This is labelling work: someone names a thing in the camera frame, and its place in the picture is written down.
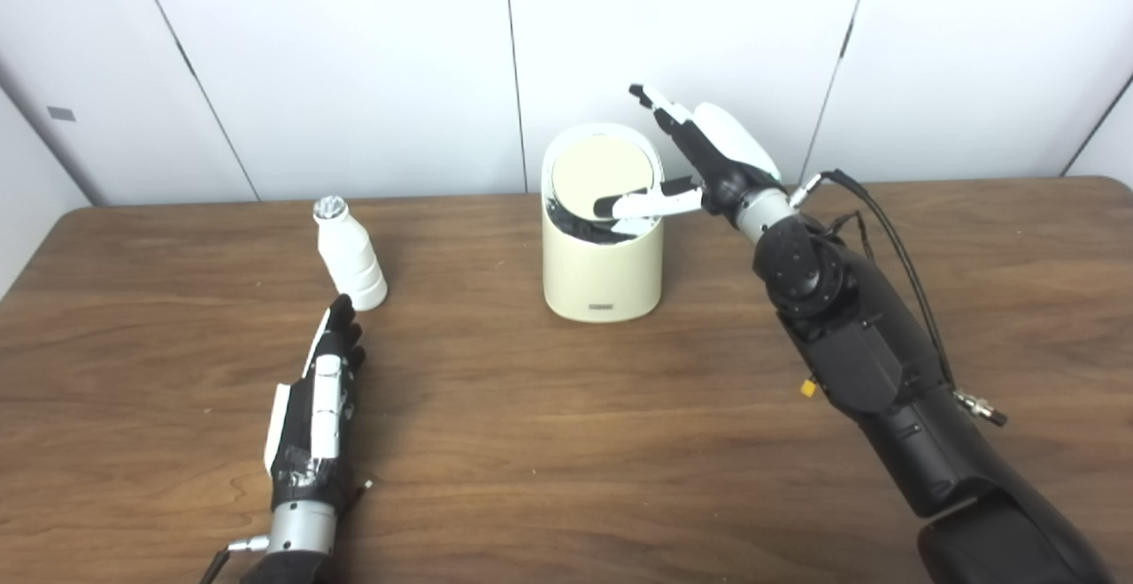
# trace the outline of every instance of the wood grain surface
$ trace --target wood grain surface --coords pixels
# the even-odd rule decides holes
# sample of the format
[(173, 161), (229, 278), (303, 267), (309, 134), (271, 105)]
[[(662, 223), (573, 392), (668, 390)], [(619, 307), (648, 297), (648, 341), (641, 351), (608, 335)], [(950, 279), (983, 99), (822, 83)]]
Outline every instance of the wood grain surface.
[[(985, 433), (1130, 582), (1130, 192), (1098, 178), (872, 192), (960, 382), (1012, 417)], [(351, 202), (390, 296), (360, 318), (352, 451), (376, 486), (340, 528), (346, 582), (928, 581), (922, 520), (857, 429), (800, 396), (806, 370), (741, 236), (707, 214), (670, 220), (656, 311), (572, 323), (542, 298), (537, 201)], [(809, 208), (857, 206), (830, 186)], [(267, 531), (273, 388), (334, 296), (309, 212), (59, 222), (0, 302), (0, 581), (195, 583), (229, 540)]]

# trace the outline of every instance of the white bottle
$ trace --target white bottle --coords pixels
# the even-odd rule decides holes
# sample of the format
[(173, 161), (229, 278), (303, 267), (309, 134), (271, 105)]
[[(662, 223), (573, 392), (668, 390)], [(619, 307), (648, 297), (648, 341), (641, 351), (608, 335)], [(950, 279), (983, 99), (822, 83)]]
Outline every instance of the white bottle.
[(326, 262), (339, 294), (349, 294), (355, 310), (373, 310), (385, 301), (389, 286), (377, 264), (369, 234), (350, 215), (340, 196), (315, 202), (318, 222), (318, 254)]

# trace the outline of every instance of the black cable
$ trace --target black cable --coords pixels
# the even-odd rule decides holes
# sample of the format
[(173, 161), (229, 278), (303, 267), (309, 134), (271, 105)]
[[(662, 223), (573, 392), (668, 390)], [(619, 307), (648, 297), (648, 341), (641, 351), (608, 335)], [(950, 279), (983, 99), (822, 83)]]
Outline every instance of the black cable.
[(842, 172), (842, 170), (825, 171), (821, 176), (850, 191), (850, 193), (863, 201), (870, 211), (874, 212), (874, 215), (877, 217), (877, 220), (881, 222), (881, 228), (888, 235), (893, 248), (897, 252), (897, 259), (901, 260), (901, 265), (904, 266), (905, 274), (909, 276), (909, 282), (912, 285), (917, 303), (921, 308), (921, 315), (925, 318), (925, 328), (928, 330), (932, 346), (936, 347), (936, 352), (940, 356), (940, 371), (944, 373), (946, 381), (951, 386), (955, 386), (955, 381), (952, 378), (952, 365), (948, 364), (948, 356), (944, 352), (944, 341), (940, 338), (940, 330), (936, 325), (936, 316), (932, 314), (932, 307), (929, 305), (928, 297), (925, 294), (925, 287), (920, 282), (920, 277), (917, 276), (917, 268), (913, 266), (912, 259), (901, 242), (901, 236), (897, 235), (897, 230), (889, 222), (889, 218), (885, 215), (885, 211), (881, 210), (880, 204), (870, 196), (869, 191), (853, 177)]
[(213, 556), (212, 564), (208, 565), (208, 568), (205, 569), (205, 574), (201, 577), (201, 584), (212, 584), (213, 579), (216, 579), (216, 576), (220, 575), (220, 569), (224, 568), (224, 562), (228, 561), (228, 558), (231, 555), (232, 553), (230, 553), (227, 548), (216, 551), (216, 555)]
[(842, 226), (845, 226), (846, 221), (851, 219), (858, 219), (858, 232), (861, 234), (861, 249), (870, 261), (874, 261), (874, 248), (869, 245), (869, 232), (866, 231), (866, 218), (861, 215), (861, 211), (854, 210), (854, 212), (847, 212), (838, 217), (830, 223), (825, 234), (837, 237), (838, 232), (842, 232)]

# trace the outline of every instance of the small gray sticker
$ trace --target small gray sticker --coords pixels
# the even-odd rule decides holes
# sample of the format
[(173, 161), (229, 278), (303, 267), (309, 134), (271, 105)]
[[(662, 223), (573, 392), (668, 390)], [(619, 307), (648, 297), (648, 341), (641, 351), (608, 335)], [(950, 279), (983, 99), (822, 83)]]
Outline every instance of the small gray sticker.
[(69, 108), (49, 107), (48, 115), (51, 119), (60, 119), (62, 121), (75, 121), (75, 112)]

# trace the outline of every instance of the robotic arm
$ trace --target robotic arm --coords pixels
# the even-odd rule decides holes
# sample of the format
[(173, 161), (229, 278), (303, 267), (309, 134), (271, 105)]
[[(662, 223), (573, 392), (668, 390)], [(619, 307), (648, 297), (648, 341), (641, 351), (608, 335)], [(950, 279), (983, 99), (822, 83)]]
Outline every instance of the robotic arm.
[(353, 416), (361, 328), (341, 295), (323, 314), (300, 378), (275, 389), (264, 466), (272, 480), (272, 530), (231, 542), (201, 579), (210, 584), (231, 552), (265, 551), (241, 584), (334, 584), (334, 531), (361, 489), (342, 456)]
[[(932, 581), (1114, 582), (1088, 540), (964, 413), (1006, 422), (956, 388), (927, 305), (928, 332), (872, 260), (799, 212), (810, 192), (829, 179), (863, 198), (892, 230), (866, 189), (833, 171), (787, 197), (774, 162), (731, 115), (707, 103), (689, 112), (648, 86), (630, 92), (653, 110), (702, 183), (685, 178), (604, 197), (595, 202), (595, 213), (620, 219), (704, 208), (751, 240), (753, 270), (818, 387), (861, 428), (913, 513), (935, 518), (918, 539)], [(894, 243), (920, 295), (900, 240)]]

